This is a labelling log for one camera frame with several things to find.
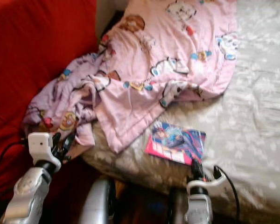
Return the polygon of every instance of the red sofa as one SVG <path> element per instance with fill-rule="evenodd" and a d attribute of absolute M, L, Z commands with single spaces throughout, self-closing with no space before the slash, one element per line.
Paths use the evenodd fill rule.
<path fill-rule="evenodd" d="M 0 154 L 19 141 L 33 96 L 72 59 L 96 51 L 95 12 L 96 0 L 0 0 Z M 31 164 L 27 148 L 10 148 L 0 163 L 0 192 Z"/>

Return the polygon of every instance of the white bedsheet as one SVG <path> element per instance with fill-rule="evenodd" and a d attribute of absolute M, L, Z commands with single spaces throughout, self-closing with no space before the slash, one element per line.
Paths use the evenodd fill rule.
<path fill-rule="evenodd" d="M 241 218 L 280 223 L 280 0 L 238 1 L 236 72 L 225 94 L 211 101 L 176 103 L 158 120 L 205 131 L 205 169 L 221 166 L 232 178 Z M 144 154 L 148 128 L 119 155 L 94 125 L 95 148 L 83 158 L 113 177 L 166 192 L 185 186 L 188 167 Z M 232 192 L 212 199 L 234 215 Z"/>

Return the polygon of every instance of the white wall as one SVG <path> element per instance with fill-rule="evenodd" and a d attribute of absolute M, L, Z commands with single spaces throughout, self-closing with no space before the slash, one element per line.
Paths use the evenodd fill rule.
<path fill-rule="evenodd" d="M 114 16 L 115 10 L 114 0 L 97 0 L 95 33 L 98 39 Z"/>
<path fill-rule="evenodd" d="M 128 0 L 114 0 L 114 1 L 117 10 L 122 10 L 122 11 L 125 10 Z"/>

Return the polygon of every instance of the cartoon print blanket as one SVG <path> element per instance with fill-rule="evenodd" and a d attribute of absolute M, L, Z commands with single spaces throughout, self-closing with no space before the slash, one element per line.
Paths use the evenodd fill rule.
<path fill-rule="evenodd" d="M 49 130 L 95 144 L 97 119 L 119 153 L 173 100 L 205 100 L 226 89 L 238 49 L 236 0 L 130 0 L 97 54 L 71 62 L 32 100 L 26 133 Z M 71 150 L 76 156 L 81 152 Z"/>

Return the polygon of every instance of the book cover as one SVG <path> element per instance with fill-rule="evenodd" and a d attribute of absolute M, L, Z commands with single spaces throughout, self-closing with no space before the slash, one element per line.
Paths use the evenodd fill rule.
<path fill-rule="evenodd" d="M 191 165 L 201 162 L 205 132 L 155 122 L 145 152 L 167 160 Z"/>

